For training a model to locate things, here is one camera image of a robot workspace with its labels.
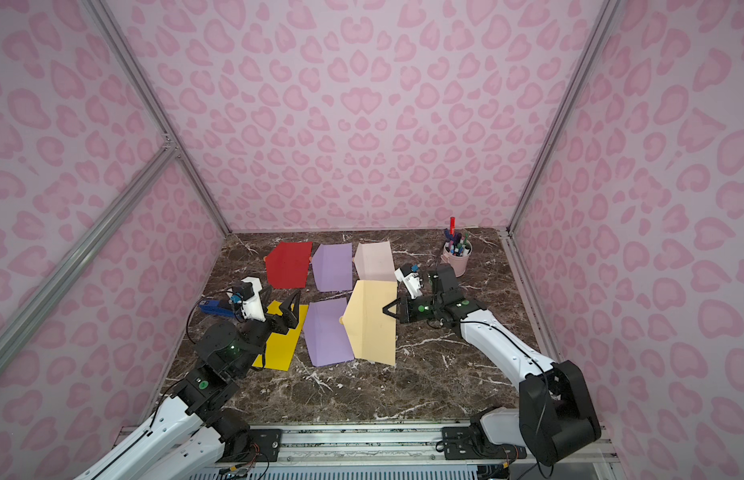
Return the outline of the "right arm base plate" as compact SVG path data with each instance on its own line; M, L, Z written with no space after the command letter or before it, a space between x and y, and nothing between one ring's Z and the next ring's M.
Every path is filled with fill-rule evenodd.
M514 462L528 456L523 446L492 443L483 431L473 424L443 427L441 436L436 444L436 450L443 453L446 460L492 459Z

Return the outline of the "cream white envelope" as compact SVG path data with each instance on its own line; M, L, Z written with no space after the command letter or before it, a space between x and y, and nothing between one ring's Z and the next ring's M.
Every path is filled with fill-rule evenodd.
M396 282L389 241L359 244L353 261L360 280Z

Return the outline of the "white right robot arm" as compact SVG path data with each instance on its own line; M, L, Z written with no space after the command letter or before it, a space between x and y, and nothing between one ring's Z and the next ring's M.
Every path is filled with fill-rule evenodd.
M445 434L443 451L454 449L507 462L527 452L540 465L552 467L601 439L602 428L577 365L557 362L522 341L485 303L464 295L447 264L429 272L428 293L415 265L403 265L395 277L407 292L384 306L384 314L401 324L424 321L434 328L451 329L484 354L519 397L515 412L488 408L471 418L460 437Z

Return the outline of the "pink pen cup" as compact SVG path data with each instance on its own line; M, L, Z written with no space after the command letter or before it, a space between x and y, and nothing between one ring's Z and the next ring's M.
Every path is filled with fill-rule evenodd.
M461 240L459 243L447 241L442 250L441 260L450 265L455 275L460 278L467 270L472 251L473 248L467 241Z

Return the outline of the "lilac envelope with butterfly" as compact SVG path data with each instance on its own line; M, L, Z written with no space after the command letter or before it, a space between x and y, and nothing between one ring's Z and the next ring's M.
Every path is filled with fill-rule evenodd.
M345 292L353 288L352 254L351 243L319 246L311 264L320 292Z

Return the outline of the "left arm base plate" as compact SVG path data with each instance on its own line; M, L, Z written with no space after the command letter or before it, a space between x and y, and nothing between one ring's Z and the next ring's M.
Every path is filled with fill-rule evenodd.
M278 460L284 430L255 428L243 430L226 442L220 461L225 463L275 462Z

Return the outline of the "tan kraft envelope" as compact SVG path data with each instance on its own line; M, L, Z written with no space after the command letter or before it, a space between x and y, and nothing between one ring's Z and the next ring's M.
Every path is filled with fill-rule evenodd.
M397 299L397 284L359 280L340 322L357 359L396 365L396 319L383 308Z

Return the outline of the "yellow envelope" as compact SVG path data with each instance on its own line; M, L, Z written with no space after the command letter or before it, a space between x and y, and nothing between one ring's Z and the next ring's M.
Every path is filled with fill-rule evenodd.
M269 337L266 343L266 355L259 355L253 363L254 367L284 372L290 369L308 311L307 305L301 305L298 327L290 329L287 334L273 333Z

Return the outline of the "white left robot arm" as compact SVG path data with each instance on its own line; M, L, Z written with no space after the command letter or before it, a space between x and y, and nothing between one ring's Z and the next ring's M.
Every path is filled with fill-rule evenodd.
M220 460L220 479L245 479L279 455L282 432L255 430L226 411L240 381L266 365L267 342L299 326L300 291L277 313L266 312L268 291L251 284L232 290L238 318L210 326L195 343L198 361L161 397L156 410L125 440L82 473L84 479L189 479Z

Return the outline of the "red envelope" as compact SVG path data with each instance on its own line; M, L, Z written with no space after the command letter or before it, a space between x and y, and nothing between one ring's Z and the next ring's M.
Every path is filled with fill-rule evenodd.
M312 242L280 242L265 257L268 283L274 289L305 288L312 250Z

